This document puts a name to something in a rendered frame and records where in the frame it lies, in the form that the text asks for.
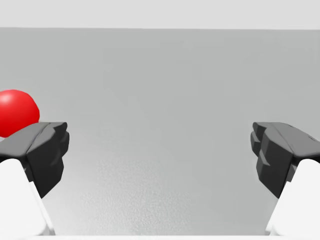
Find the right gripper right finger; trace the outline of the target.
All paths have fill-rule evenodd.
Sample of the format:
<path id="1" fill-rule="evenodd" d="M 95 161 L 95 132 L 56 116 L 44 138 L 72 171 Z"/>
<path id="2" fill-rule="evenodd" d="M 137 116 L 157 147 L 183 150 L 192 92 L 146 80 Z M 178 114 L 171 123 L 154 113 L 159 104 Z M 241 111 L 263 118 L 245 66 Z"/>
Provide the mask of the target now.
<path id="1" fill-rule="evenodd" d="M 320 236 L 320 141 L 283 122 L 254 122 L 260 182 L 278 199 L 270 236 Z"/>

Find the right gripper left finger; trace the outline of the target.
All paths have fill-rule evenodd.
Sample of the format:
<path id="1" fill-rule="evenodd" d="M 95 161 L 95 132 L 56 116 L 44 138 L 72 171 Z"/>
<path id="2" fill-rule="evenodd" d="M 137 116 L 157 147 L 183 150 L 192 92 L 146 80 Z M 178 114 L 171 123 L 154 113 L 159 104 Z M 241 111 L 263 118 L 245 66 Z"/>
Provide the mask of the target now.
<path id="1" fill-rule="evenodd" d="M 61 180 L 66 122 L 39 122 L 0 138 L 0 236 L 54 236 L 42 202 Z"/>

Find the red ball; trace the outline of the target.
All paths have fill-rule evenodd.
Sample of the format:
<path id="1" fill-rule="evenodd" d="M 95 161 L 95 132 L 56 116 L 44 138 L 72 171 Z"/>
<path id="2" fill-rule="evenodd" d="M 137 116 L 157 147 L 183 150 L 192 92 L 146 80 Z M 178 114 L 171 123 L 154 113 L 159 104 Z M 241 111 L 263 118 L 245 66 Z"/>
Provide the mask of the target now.
<path id="1" fill-rule="evenodd" d="M 7 138 L 39 120 L 40 110 L 28 93 L 16 89 L 0 91 L 1 138 Z"/>

